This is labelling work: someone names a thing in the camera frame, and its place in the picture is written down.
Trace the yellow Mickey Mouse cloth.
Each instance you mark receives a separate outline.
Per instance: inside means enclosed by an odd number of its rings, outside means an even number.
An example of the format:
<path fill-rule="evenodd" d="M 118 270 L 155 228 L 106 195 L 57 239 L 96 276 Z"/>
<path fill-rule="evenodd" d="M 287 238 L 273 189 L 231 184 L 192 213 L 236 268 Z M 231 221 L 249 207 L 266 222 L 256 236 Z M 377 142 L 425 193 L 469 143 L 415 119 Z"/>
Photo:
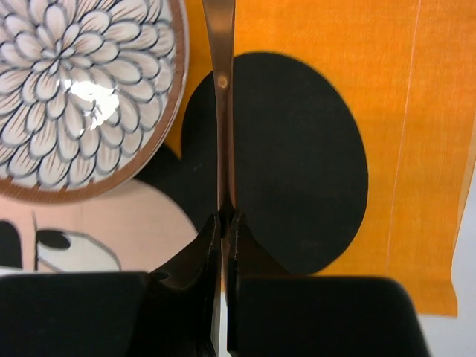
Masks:
<path fill-rule="evenodd" d="M 213 72 L 200 1 L 183 98 L 132 178 L 75 202 L 1 194 L 1 272 L 147 270 L 216 209 Z M 391 277 L 457 316 L 454 251 L 475 179 L 473 1 L 238 1 L 237 206 L 294 274 Z"/>

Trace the copper knife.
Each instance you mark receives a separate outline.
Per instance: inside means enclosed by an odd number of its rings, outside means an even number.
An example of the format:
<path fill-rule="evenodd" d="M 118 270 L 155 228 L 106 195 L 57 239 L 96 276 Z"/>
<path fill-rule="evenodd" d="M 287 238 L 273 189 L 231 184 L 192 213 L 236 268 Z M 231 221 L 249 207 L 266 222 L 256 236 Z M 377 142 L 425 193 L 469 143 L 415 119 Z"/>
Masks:
<path fill-rule="evenodd" d="M 234 23 L 235 1 L 203 1 L 210 47 L 213 84 L 216 99 L 216 193 L 219 232 L 214 244 L 217 273 L 213 293 L 211 338 L 220 355 L 220 335 L 226 336 L 226 350 L 237 356 L 233 327 L 235 278 L 228 273 L 231 226 L 236 210 L 234 168 Z"/>

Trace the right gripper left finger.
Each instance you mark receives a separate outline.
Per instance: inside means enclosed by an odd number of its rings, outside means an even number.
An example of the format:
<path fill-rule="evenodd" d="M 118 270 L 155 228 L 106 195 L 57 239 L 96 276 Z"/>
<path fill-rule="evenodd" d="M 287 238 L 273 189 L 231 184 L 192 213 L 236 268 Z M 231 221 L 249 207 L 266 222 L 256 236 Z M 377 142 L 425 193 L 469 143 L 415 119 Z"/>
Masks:
<path fill-rule="evenodd" d="M 220 221 L 151 272 L 9 274 L 3 356 L 216 356 Z"/>

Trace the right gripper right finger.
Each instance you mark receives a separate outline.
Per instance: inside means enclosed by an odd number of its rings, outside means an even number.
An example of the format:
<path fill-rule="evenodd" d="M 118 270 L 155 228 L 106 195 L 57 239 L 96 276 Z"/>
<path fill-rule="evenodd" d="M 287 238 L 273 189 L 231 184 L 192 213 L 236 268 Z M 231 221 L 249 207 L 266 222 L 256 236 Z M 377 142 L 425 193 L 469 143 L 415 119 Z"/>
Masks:
<path fill-rule="evenodd" d="M 231 355 L 427 355 L 414 305 L 395 280 L 290 274 L 255 240 L 240 212 L 228 244 Z"/>

